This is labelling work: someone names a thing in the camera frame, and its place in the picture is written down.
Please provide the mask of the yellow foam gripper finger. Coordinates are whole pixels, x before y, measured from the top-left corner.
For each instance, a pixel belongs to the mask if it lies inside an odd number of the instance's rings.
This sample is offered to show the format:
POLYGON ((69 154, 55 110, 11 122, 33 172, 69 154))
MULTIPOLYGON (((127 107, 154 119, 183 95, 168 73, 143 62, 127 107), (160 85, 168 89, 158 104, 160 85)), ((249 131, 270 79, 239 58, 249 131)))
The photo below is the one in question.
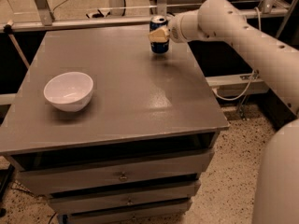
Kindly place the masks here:
POLYGON ((156 43, 165 43, 169 40, 169 31, 166 26, 159 27, 149 33, 149 41, 156 43))

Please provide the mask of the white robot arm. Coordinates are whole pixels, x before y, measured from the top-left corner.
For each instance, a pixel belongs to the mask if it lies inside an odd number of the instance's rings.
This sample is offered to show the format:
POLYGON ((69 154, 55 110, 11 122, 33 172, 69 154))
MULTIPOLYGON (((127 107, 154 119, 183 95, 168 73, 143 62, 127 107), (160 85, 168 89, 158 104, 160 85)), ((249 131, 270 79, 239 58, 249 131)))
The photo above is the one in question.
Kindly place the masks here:
MULTIPOLYGON (((222 41, 257 71, 265 84, 299 112, 299 50, 247 23, 227 0, 206 0, 149 33, 151 42, 222 41)), ((252 224, 299 224, 299 119, 269 140, 259 169, 252 224)))

